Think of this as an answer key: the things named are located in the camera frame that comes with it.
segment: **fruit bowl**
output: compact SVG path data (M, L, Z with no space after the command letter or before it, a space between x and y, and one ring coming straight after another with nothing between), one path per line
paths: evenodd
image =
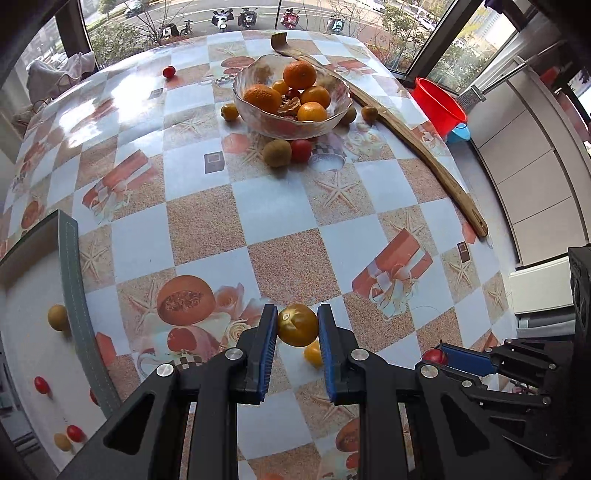
M352 104L346 83L315 66L316 85L323 86L330 93L330 105L326 109L329 117L323 122L298 122L293 117L264 112L242 100L242 94L252 85L262 83L270 87L275 81L281 80L283 69L293 61L280 55L264 55L234 78L234 104L240 116L251 129L266 137L297 140L327 134L336 127Z

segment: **wooden spatula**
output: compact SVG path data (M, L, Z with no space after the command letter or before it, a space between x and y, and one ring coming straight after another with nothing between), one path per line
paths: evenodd
M323 69L327 74L333 77L340 78L347 82L351 91L351 97L361 106L371 105L376 107L378 110L378 121L382 122L388 130L396 135L400 140L404 142L413 153L419 157L427 166L431 169L437 180L443 185L443 188L447 194L453 199L462 211L470 225L474 229L474 232L481 238L486 237L488 234L488 227L484 218L476 208L474 201L470 196L460 187L459 183L454 177L439 163L439 161L433 156L423 143L416 138L410 129L402 123L392 112L387 110L381 103L377 102L373 97L365 93L359 87L351 82L341 78L334 72L331 72L324 65L318 62L314 57L306 55L297 48L290 47L287 44L287 32L276 33L271 37L271 47L278 54L284 57L292 57L297 60L306 60L311 64Z

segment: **motorcycle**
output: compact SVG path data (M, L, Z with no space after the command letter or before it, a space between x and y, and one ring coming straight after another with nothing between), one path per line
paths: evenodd
M326 25L329 33L341 33L345 27L345 21L342 18L336 18L336 15L331 15Z
M225 32L228 27L228 21L234 20L234 14L232 12L233 10L231 8L228 8L228 10L220 10L219 13L217 13L217 10L214 10L212 24L218 27L222 32Z
M246 30L250 30L256 24L256 8L250 10L250 7L242 7L244 12L238 15L238 26L244 27Z
M188 18L188 19L185 20L185 28L183 28L180 31L180 34L181 34L182 37L188 37L190 35L193 35L193 31L191 30L191 22L192 21L193 20L191 20L190 18Z
M176 24L168 23L166 25L161 25L160 27L160 38L168 40L170 37L180 37L181 34L178 31Z
M300 11L301 10L298 10L297 13L294 13L293 8L288 8L287 10L285 10L285 13L283 14L283 17L281 19L281 25L283 25L285 28L293 30L300 21Z

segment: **orange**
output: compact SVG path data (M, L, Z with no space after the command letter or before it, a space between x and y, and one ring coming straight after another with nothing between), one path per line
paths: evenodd
M320 343L318 339L314 340L304 348L304 358L316 368L322 367L322 353L320 352Z
M281 106L281 95L267 85L257 83L242 95L242 100L250 103L267 113L277 113Z
M290 63L283 70L283 80L295 90L306 90L316 81L316 70L305 60L297 60Z
M273 85L271 85L271 88L273 90L277 90L277 92L279 92L281 95L285 95L290 89L283 80L277 80Z
M222 107L222 117L226 122L233 122L236 118L238 118L238 110L236 109L236 105L233 103L227 103Z
M300 96L301 103L317 102L324 108L330 105L330 93L324 87L319 85L307 88Z
M324 110L324 107L318 102L304 103L297 111L297 119L300 122L323 122L328 117L326 110Z

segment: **tangerine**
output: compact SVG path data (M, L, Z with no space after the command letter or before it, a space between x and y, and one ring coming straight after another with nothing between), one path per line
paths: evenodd
M300 96L301 103L317 102L324 108L330 105L330 93L324 87L315 85L304 90Z
M305 60L297 60L285 67L283 80L290 88L306 90L316 81L316 69Z
M273 90L277 90L280 95L285 95L290 89L283 80L277 80L273 85L271 85L271 88Z
M300 122L323 122L328 117L326 110L324 110L324 107L318 102L304 103L297 111L297 119Z
M226 122L233 122L238 116L238 110L236 109L236 105L233 103L227 103L222 107L222 117Z
M260 83L253 85L244 92L242 100L267 113L277 113L282 102L281 94L277 90Z

